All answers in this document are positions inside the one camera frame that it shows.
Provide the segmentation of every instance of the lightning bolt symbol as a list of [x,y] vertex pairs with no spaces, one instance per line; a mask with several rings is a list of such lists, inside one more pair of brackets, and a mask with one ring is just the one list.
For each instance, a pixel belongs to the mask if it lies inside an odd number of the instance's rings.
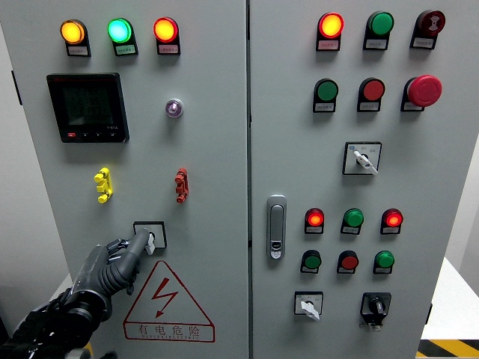
[[164,278],[163,279],[163,282],[159,285],[158,287],[158,290],[155,292],[155,294],[153,295],[153,297],[151,298],[151,300],[153,299],[160,299],[160,298],[164,298],[164,297],[170,297],[168,299],[168,301],[166,302],[165,306],[161,309],[161,310],[158,310],[156,312],[156,318],[162,316],[164,313],[163,313],[163,310],[171,303],[171,301],[173,300],[174,297],[176,297],[176,295],[178,294],[178,292],[172,292],[172,293],[168,293],[168,294],[162,294],[162,295],[159,295],[160,292],[166,287],[166,284],[168,284],[170,280],[168,278]]

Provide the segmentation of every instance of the red indicator light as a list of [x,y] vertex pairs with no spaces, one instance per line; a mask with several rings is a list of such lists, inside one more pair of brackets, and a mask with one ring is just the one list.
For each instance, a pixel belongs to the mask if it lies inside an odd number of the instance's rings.
[[363,90],[364,97],[369,101],[377,101],[384,95],[384,84],[379,80],[369,81]]
[[155,37],[162,43],[170,43],[177,38],[178,25],[169,17],[161,17],[153,25]]
[[344,269],[347,269],[348,271],[350,271],[351,269],[356,268],[358,266],[358,264],[359,264],[358,258],[352,257],[352,256],[351,257],[346,257],[341,261],[341,266]]
[[325,13],[321,16],[319,30],[321,35],[334,39],[341,35],[344,27],[343,17],[339,13]]
[[403,223],[403,215],[397,209],[388,209],[382,215],[382,220],[389,227],[399,227]]
[[311,227],[319,227],[324,222],[323,211],[319,208],[311,208],[306,212],[306,221]]

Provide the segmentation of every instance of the yellow black hazard stripe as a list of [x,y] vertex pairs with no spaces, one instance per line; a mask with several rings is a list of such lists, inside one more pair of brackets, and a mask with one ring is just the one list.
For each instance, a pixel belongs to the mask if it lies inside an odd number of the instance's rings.
[[479,340],[421,340],[417,358],[479,358]]

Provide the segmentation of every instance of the indicator light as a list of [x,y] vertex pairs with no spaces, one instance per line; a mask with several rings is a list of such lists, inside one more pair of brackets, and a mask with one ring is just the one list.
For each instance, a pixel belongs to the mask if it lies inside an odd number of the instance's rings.
[[88,32],[83,22],[77,19],[63,21],[60,35],[65,40],[68,56],[91,57]]
[[364,33],[363,50],[388,49],[389,34],[394,27],[394,18],[390,13],[377,11],[367,19],[366,31]]
[[432,75],[410,79],[404,86],[401,111],[424,111],[437,102],[442,94],[441,81]]
[[343,17],[339,13],[325,13],[317,23],[316,51],[339,51]]
[[341,233],[359,234],[361,225],[364,223],[364,215],[360,209],[348,209],[344,213],[343,224],[341,225]]
[[317,274],[322,262],[320,252],[314,249],[306,251],[302,255],[300,271],[301,273]]
[[391,208],[382,214],[381,234],[399,234],[404,221],[399,209]]
[[158,40],[170,43],[178,35],[178,25],[173,19],[162,17],[155,21],[153,32]]
[[158,55],[180,55],[180,30],[172,18],[160,17],[153,25]]
[[373,13],[367,20],[367,26],[373,34],[384,36],[391,32],[394,26],[394,18],[390,13]]
[[432,50],[438,34],[446,24],[445,15],[439,10],[426,10],[416,19],[410,48]]
[[311,208],[305,214],[305,234],[322,234],[324,230],[324,213],[319,208]]
[[394,256],[390,251],[380,251],[374,257],[374,274],[391,274],[394,265]]
[[112,39],[116,56],[138,54],[135,32],[128,20],[117,18],[110,21],[108,24],[108,35]]
[[374,77],[365,79],[359,86],[358,112],[379,112],[384,92],[384,82]]
[[328,39],[341,35],[344,27],[343,17],[339,13],[326,13],[320,19],[320,33]]
[[355,251],[344,251],[338,257],[338,274],[354,274],[359,265],[359,259]]
[[61,24],[60,33],[70,45],[76,45],[85,39],[85,27],[78,20],[65,21]]
[[113,19],[108,24],[108,35],[116,43],[125,43],[132,36],[132,27],[125,19]]
[[313,112],[335,112],[338,84],[331,79],[321,79],[314,86]]

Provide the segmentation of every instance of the emergency stop button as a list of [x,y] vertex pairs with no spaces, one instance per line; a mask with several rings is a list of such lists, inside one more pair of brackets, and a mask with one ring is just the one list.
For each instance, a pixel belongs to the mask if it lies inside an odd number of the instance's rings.
[[432,75],[410,79],[404,86],[401,111],[424,111],[437,102],[442,93],[441,81]]

